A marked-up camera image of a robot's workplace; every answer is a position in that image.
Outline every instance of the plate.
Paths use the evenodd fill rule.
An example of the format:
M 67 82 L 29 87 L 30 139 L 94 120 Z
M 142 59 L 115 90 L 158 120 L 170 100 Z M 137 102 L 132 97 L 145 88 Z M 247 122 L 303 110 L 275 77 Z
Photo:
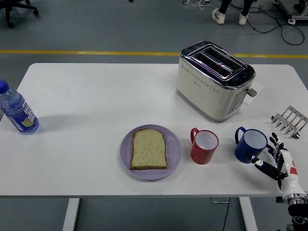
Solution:
M 164 134 L 166 140 L 166 157 L 169 168 L 168 169 L 147 169 L 147 170 L 131 170 L 130 162 L 132 157 L 132 143 L 134 133 L 141 129 L 156 129 Z M 180 163 L 182 156 L 181 143 L 177 136 L 169 129 L 160 125 L 148 124 L 134 128 L 123 139 L 120 148 L 120 155 L 124 167 L 136 177 L 145 180 L 157 180 L 172 173 Z

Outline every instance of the bottle cap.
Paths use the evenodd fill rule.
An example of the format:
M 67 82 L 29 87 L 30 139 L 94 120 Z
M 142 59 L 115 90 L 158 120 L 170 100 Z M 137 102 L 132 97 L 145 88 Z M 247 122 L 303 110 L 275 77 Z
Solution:
M 5 80 L 0 79 L 0 94 L 6 92 L 9 88 L 8 83 Z

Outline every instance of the toaster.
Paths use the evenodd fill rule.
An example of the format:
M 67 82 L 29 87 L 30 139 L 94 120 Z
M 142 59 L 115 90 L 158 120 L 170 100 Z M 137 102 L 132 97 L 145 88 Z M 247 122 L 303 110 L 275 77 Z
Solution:
M 199 41 L 180 53 L 177 90 L 212 120 L 235 114 L 256 73 L 244 61 L 209 41 Z

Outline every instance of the bread crust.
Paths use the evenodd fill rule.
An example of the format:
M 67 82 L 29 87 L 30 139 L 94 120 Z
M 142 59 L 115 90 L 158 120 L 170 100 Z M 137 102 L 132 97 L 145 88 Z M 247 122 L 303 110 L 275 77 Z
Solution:
M 145 128 L 145 129 L 141 129 L 138 130 L 134 133 L 133 136 L 133 142 L 132 142 L 132 157 L 131 157 L 131 162 L 130 162 L 130 169 L 131 170 L 148 170 L 148 169 L 168 169 L 168 163 L 167 163 L 167 157 L 166 157 L 166 140 L 164 138 L 164 134 L 161 131 L 158 131 L 159 133 L 161 133 L 162 139 L 165 143 L 165 161 L 166 161 L 166 165 L 165 166 L 152 166 L 152 165 L 144 165 L 144 166 L 134 166 L 133 165 L 133 159 L 134 159 L 134 139 L 135 137 L 138 135 L 139 132 L 142 132 L 143 130 L 155 130 L 158 131 L 156 129 L 149 129 L 149 128 Z

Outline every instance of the table leg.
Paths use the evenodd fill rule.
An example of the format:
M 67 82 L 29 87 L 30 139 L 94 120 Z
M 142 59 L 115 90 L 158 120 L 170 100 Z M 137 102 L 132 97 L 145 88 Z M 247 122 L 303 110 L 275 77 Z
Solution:
M 239 197 L 246 231 L 258 231 L 249 197 Z
M 79 198 L 70 198 L 67 205 L 63 231 L 74 231 L 79 207 Z

